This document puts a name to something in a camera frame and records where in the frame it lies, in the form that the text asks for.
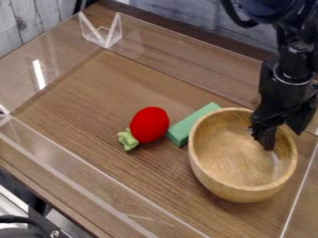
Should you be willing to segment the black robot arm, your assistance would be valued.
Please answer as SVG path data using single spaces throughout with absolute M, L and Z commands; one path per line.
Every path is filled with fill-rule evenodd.
M 273 25 L 278 55 L 262 62 L 261 102 L 251 115 L 250 131 L 263 149 L 275 145 L 277 128 L 301 134 L 318 109 L 318 0 L 240 0 L 249 16 L 239 17 L 231 0 L 220 0 L 232 22 L 249 29 Z

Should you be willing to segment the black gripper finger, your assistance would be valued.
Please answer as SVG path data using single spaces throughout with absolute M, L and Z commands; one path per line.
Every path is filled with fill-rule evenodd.
M 287 119 L 287 126 L 297 135 L 301 135 L 309 126 L 310 120 L 315 114 L 317 105 L 305 104 Z
M 251 125 L 251 135 L 254 140 L 261 144 L 266 151 L 271 151 L 275 145 L 275 132 L 274 126 L 263 127 L 259 125 Z

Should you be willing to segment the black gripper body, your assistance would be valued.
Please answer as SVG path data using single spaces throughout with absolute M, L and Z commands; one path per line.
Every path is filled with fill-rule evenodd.
M 306 103 L 317 105 L 318 88 L 313 73 L 305 78 L 290 78 L 278 67 L 275 60 L 262 63 L 258 93 L 261 102 L 251 116 L 251 125 L 281 126 Z

